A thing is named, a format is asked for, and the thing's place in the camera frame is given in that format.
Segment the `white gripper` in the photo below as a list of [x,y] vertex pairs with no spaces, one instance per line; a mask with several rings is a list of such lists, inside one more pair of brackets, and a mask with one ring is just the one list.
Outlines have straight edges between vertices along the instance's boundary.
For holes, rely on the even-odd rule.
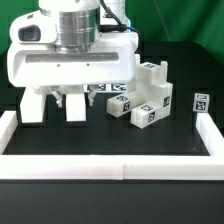
[[[8,79],[15,87],[51,87],[59,108],[59,86],[129,83],[135,77],[135,32],[103,33],[87,53],[60,54],[53,44],[12,43],[7,54]],[[99,86],[91,85],[89,105]]]

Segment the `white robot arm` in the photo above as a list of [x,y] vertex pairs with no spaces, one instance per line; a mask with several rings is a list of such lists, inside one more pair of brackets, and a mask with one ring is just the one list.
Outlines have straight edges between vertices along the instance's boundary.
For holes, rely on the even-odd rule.
[[16,87],[66,94],[85,85],[129,83],[135,77],[138,35],[100,23],[100,0],[39,0],[14,20],[7,55]]

